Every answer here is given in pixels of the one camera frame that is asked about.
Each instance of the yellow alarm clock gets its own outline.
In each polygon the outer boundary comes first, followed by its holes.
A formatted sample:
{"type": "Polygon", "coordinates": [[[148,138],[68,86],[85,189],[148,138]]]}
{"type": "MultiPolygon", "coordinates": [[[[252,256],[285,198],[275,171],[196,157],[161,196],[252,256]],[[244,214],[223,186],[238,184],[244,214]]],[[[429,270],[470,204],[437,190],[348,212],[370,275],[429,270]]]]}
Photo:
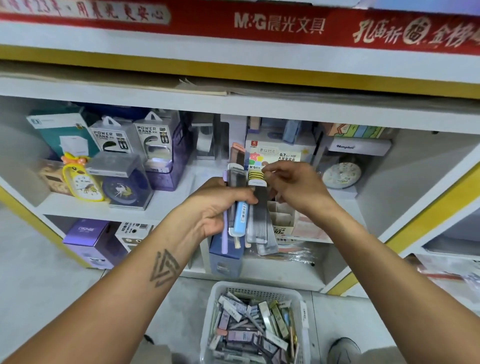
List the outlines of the yellow alarm clock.
{"type": "Polygon", "coordinates": [[[85,169],[88,157],[75,157],[65,153],[61,160],[65,163],[62,170],[63,178],[73,196],[90,202],[105,200],[100,185],[85,169]]]}

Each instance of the hand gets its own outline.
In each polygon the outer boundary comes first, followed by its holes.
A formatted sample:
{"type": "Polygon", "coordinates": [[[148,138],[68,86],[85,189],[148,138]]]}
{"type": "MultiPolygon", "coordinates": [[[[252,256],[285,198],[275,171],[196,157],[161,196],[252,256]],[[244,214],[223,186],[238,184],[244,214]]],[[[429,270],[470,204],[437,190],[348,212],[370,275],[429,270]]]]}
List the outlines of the hand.
{"type": "Polygon", "coordinates": [[[220,177],[210,178],[184,204],[199,219],[198,228],[202,240],[223,230],[223,212],[236,201],[247,201],[254,205],[258,202],[253,191],[248,188],[226,187],[220,177]]]}
{"type": "Polygon", "coordinates": [[[280,200],[310,218],[318,212],[319,204],[323,212],[339,207],[308,163],[279,160],[267,165],[262,172],[280,200]]]}

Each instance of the clock face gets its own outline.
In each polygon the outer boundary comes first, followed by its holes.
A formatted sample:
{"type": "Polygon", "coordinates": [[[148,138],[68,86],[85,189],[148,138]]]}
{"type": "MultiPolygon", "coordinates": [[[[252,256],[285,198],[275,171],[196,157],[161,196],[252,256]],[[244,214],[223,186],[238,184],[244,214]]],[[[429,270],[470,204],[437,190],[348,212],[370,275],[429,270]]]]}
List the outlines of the clock face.
{"type": "Polygon", "coordinates": [[[360,167],[351,162],[337,163],[322,174],[322,180],[328,188],[347,188],[361,177],[360,167]]]}
{"type": "Polygon", "coordinates": [[[97,189],[89,175],[77,174],[72,180],[73,189],[79,197],[92,201],[101,200],[103,198],[102,193],[97,189]]]}
{"type": "Polygon", "coordinates": [[[111,200],[122,205],[132,205],[138,200],[138,194],[128,178],[105,178],[103,191],[111,200]]]}

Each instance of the yellow stripe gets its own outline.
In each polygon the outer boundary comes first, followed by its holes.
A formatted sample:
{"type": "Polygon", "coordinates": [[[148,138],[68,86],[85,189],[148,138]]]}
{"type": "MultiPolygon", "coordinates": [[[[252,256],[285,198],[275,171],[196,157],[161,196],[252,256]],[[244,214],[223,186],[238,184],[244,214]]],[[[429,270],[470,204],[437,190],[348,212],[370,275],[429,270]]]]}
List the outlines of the yellow stripe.
{"type": "Polygon", "coordinates": [[[30,224],[40,234],[45,236],[48,240],[62,250],[67,256],[75,260],[84,268],[91,268],[91,266],[82,260],[77,254],[72,252],[62,243],[62,238],[50,229],[42,220],[36,217],[28,208],[23,206],[20,202],[14,199],[6,190],[0,187],[0,201],[8,207],[15,215],[30,224]]]}
{"type": "Polygon", "coordinates": [[[480,99],[480,85],[0,45],[0,59],[235,80],[480,99]]]}
{"type": "MultiPolygon", "coordinates": [[[[433,201],[410,223],[397,232],[386,244],[396,253],[401,253],[422,236],[451,218],[458,211],[480,196],[480,163],[459,179],[452,187],[433,201]]],[[[358,283],[349,273],[328,294],[340,296],[358,283]]]]}

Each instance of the person's right hand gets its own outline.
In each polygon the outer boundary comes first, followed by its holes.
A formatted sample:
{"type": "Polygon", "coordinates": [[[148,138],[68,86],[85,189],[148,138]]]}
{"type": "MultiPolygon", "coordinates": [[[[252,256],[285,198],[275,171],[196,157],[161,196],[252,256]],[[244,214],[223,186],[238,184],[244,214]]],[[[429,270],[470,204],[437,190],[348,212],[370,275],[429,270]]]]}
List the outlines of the person's right hand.
{"type": "Polygon", "coordinates": [[[262,172],[275,193],[308,217],[318,213],[319,208],[327,213],[339,207],[308,163],[279,160],[267,165],[262,172]]]}

